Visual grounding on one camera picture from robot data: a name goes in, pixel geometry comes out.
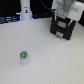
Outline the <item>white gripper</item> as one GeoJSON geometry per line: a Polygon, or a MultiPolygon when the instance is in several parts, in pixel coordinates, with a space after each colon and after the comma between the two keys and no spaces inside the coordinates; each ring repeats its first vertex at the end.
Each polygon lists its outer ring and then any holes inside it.
{"type": "Polygon", "coordinates": [[[79,21],[82,15],[82,3],[77,0],[53,0],[52,8],[56,14],[79,21]]]}

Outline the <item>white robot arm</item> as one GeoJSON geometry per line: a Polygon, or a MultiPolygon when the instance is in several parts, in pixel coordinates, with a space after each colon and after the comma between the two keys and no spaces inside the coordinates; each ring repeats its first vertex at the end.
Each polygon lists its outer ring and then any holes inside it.
{"type": "Polygon", "coordinates": [[[79,21],[84,12],[84,4],[77,0],[53,0],[52,8],[56,14],[79,21]]]}

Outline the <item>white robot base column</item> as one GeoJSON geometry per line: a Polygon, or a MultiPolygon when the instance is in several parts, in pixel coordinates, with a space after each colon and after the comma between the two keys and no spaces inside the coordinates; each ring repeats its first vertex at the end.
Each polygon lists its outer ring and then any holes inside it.
{"type": "Polygon", "coordinates": [[[21,2],[21,19],[31,20],[32,12],[30,9],[30,0],[20,0],[21,2]]]}

